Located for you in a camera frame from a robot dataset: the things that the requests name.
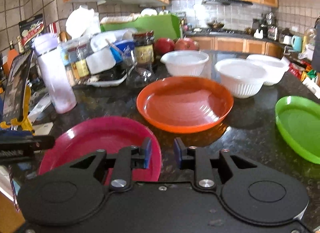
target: granite countertop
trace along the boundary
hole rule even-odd
[[[217,61],[227,57],[246,58],[247,56],[243,53],[208,52],[211,59],[205,67],[207,72],[203,75],[216,80],[219,80],[219,76],[213,66]],[[169,76],[161,63],[157,75],[160,78]],[[311,229],[320,225],[319,165],[298,156],[284,142],[275,124],[274,107],[281,97],[297,95],[320,103],[320,100],[292,74],[285,73],[280,83],[274,86],[263,86],[253,97],[235,98],[233,109],[220,125],[196,134],[172,134],[147,123],[136,109],[136,98],[139,92],[140,90],[128,89],[125,82],[118,87],[77,89],[75,95],[78,104],[73,110],[59,115],[51,105],[45,110],[44,117],[38,123],[52,121],[54,125],[50,134],[57,138],[73,126],[95,117],[117,115],[135,119],[149,127],[160,143],[163,160],[160,181],[183,181],[191,180],[193,177],[192,171],[180,171],[176,167],[172,148],[176,137],[181,137],[187,146],[205,147],[210,153],[228,148],[234,153],[244,155],[299,180],[306,187],[310,197],[303,221]],[[15,169],[15,177],[23,183],[26,177],[35,175],[40,160],[41,156],[38,156],[31,170],[22,172]]]
[[[209,32],[193,32],[193,33],[184,33],[186,37],[229,37],[229,38],[240,38],[240,39],[247,39],[247,40],[257,40],[257,41],[266,41],[271,42],[279,47],[283,48],[287,45],[281,44],[278,41],[270,40],[268,38],[256,39],[252,35],[249,34],[239,34],[239,33],[223,33],[223,32],[215,32],[210,34]]]

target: turquoise pitcher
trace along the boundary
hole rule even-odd
[[[293,36],[291,40],[291,45],[295,51],[302,51],[302,38],[299,36]]]

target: red fruit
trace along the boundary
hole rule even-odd
[[[155,42],[154,49],[157,54],[164,55],[165,53],[174,51],[174,42],[171,39],[160,38]]]
[[[178,39],[174,50],[199,50],[199,45],[190,38]]]

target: orange bowl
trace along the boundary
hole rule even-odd
[[[198,77],[170,77],[146,86],[137,97],[139,113],[153,126],[189,134],[221,123],[233,96],[219,83]]]

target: screw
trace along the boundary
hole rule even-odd
[[[210,188],[214,185],[214,182],[212,180],[204,179],[199,181],[199,185],[203,188]]]
[[[160,187],[159,187],[159,190],[165,191],[165,190],[167,190],[167,187],[166,187],[166,186],[160,186]]]
[[[115,188],[123,188],[124,186],[127,185],[127,182],[122,179],[116,179],[111,182],[111,185]]]

